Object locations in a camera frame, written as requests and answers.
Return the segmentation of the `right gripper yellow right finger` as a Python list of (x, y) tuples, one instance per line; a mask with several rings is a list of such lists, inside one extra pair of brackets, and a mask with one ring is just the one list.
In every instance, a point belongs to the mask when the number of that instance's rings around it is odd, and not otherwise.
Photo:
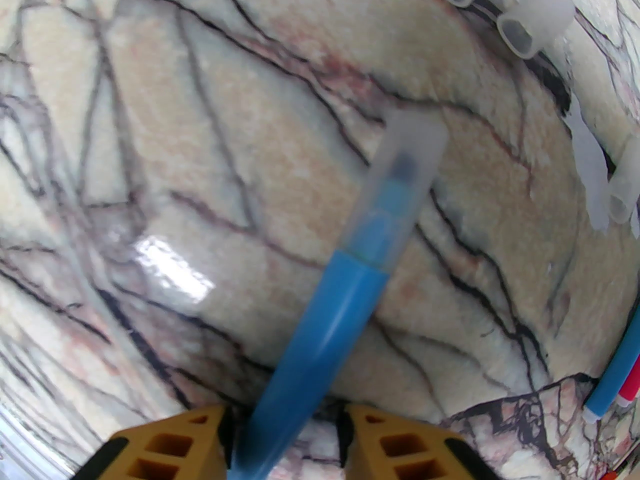
[(342, 410), (346, 480), (482, 480), (485, 462), (459, 434), (363, 404)]

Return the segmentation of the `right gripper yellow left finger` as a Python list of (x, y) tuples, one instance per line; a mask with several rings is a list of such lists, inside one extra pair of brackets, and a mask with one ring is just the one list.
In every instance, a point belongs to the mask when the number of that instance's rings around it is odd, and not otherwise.
[(225, 480), (226, 446), (218, 434), (227, 409), (221, 405), (120, 430), (126, 446), (100, 480)]

